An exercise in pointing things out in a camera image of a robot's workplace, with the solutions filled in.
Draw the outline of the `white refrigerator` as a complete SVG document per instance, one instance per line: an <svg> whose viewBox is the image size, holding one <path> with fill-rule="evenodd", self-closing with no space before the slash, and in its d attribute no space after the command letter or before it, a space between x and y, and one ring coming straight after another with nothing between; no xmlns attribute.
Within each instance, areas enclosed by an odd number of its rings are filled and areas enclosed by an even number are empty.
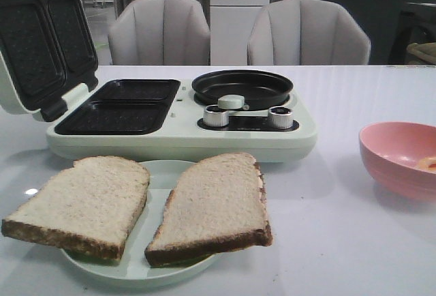
<svg viewBox="0 0 436 296"><path fill-rule="evenodd" d="M246 65L258 12L270 0L210 0L211 64Z"/></svg>

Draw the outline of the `black round frying pan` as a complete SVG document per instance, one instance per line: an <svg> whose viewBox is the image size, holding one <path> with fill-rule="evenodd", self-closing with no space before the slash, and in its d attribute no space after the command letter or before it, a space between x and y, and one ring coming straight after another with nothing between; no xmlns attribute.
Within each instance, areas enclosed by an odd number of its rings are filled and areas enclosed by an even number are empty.
<svg viewBox="0 0 436 296"><path fill-rule="evenodd" d="M221 70L203 74L191 83L198 103L212 105L225 95L241 95L249 110L284 104L294 84L288 78L260 70Z"/></svg>

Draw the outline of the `right grey upholstered chair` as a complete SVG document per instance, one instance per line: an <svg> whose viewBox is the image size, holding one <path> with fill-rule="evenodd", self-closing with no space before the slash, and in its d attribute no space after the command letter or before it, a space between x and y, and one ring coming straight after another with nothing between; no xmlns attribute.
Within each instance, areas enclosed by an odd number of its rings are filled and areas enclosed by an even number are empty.
<svg viewBox="0 0 436 296"><path fill-rule="evenodd" d="M249 65L366 65L371 41L341 5L283 0L262 7L247 43Z"/></svg>

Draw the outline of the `silver control knob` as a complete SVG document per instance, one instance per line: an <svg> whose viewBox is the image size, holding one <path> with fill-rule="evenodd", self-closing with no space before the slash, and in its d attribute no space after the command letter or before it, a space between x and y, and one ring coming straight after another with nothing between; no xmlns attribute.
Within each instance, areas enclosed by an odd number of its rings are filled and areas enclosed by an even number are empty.
<svg viewBox="0 0 436 296"><path fill-rule="evenodd" d="M284 106L273 106L268 109L268 125L275 129L290 129L294 125L292 109Z"/></svg>
<svg viewBox="0 0 436 296"><path fill-rule="evenodd" d="M203 123L212 128L223 128L230 122L229 111L219 108L217 104L208 105L204 108Z"/></svg>

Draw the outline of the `left grey upholstered chair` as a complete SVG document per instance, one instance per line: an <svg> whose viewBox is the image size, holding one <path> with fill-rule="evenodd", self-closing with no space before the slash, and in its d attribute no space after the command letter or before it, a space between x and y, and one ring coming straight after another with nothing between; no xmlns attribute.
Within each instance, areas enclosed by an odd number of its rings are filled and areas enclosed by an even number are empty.
<svg viewBox="0 0 436 296"><path fill-rule="evenodd" d="M211 32L196 0L135 0L109 29L114 65L208 65Z"/></svg>

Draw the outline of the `white bread slice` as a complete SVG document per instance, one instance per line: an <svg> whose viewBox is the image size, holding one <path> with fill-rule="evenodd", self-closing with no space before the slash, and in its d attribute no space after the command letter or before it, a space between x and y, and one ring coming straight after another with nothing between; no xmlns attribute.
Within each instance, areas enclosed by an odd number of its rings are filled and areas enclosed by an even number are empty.
<svg viewBox="0 0 436 296"><path fill-rule="evenodd" d="M152 267L172 266L251 246L270 246L272 235L257 160L248 153L224 153L201 160L181 174L144 255Z"/></svg>
<svg viewBox="0 0 436 296"><path fill-rule="evenodd" d="M149 171L133 160L116 156L77 160L6 216L1 233L119 261L146 204L149 182Z"/></svg>

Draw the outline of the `orange cooked shrimp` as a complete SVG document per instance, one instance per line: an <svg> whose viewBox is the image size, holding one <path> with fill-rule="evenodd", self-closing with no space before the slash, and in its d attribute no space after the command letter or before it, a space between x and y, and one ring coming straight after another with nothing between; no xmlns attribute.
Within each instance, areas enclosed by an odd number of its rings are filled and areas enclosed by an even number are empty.
<svg viewBox="0 0 436 296"><path fill-rule="evenodd" d="M436 157L433 156L433 157L425 157L425 158L420 159L416 164L416 168L423 170L423 171L435 173L436 172Z"/></svg>

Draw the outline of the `grey upholstered chair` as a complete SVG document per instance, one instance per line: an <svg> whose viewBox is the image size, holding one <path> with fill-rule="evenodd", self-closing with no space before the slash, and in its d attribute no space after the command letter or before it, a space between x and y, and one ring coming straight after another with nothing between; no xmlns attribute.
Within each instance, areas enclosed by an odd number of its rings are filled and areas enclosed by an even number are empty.
<svg viewBox="0 0 436 296"><path fill-rule="evenodd" d="M109 29L114 65L208 65L211 32L196 0L135 0Z"/></svg>
<svg viewBox="0 0 436 296"><path fill-rule="evenodd" d="M283 0L262 7L247 43L249 65L366 65L371 41L341 5Z"/></svg>

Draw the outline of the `pink plastic bowl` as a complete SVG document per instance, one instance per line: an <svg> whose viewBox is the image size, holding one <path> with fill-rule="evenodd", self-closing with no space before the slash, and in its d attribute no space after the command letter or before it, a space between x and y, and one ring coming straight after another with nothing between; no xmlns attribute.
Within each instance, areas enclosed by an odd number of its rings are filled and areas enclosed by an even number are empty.
<svg viewBox="0 0 436 296"><path fill-rule="evenodd" d="M362 162L374 180L402 196L435 201L435 173L416 168L435 156L435 127L411 122L380 122L359 133Z"/></svg>

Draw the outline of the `mint green hinged lid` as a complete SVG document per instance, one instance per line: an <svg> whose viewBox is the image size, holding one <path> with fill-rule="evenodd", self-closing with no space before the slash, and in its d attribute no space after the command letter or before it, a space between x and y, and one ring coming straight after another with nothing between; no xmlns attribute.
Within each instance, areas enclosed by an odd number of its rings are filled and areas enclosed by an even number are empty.
<svg viewBox="0 0 436 296"><path fill-rule="evenodd" d="M97 54L81 0L1 0L1 107L54 121L64 95L97 86Z"/></svg>

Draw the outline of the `left silver control knob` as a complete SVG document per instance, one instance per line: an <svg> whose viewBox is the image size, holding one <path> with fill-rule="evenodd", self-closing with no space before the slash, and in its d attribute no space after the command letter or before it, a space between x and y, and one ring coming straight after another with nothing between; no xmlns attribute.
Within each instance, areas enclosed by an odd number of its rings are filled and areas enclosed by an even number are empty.
<svg viewBox="0 0 436 296"><path fill-rule="evenodd" d="M217 104L208 105L204 108L203 123L212 128L223 128L230 122L229 111L219 108Z"/></svg>

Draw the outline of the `mint green breakfast maker base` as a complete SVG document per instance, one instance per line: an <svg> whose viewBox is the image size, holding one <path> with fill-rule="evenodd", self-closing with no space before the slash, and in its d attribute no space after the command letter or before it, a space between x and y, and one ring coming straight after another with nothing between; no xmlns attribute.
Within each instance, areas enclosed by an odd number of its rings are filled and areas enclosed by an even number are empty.
<svg viewBox="0 0 436 296"><path fill-rule="evenodd" d="M203 105L189 80L118 79L77 101L46 132L59 156L123 156L147 160L188 160L243 151L259 162L300 160L314 148L317 129L295 93L285 106L294 124L286 130L268 125L266 110L232 113L229 124L209 130Z"/></svg>

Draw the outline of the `right silver control knob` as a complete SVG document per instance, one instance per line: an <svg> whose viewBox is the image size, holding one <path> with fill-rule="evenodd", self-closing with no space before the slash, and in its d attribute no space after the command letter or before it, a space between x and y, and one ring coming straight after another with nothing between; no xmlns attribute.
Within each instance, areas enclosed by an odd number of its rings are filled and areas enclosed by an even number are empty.
<svg viewBox="0 0 436 296"><path fill-rule="evenodd" d="M273 106L268 109L268 125L275 129L290 129L294 125L292 109L284 106Z"/></svg>

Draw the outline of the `mint green round plate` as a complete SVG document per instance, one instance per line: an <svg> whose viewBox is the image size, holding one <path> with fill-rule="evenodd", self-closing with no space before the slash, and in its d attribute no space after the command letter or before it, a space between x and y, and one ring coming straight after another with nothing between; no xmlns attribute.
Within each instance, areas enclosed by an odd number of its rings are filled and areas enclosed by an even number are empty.
<svg viewBox="0 0 436 296"><path fill-rule="evenodd" d="M145 208L132 229L118 262L101 260L75 252L62 253L81 272L111 286L124 288L153 288L188 279L212 265L219 257L190 260L175 267L152 268L144 255L163 219L170 191L181 173L193 164L182 160L152 160L142 165L151 174Z"/></svg>

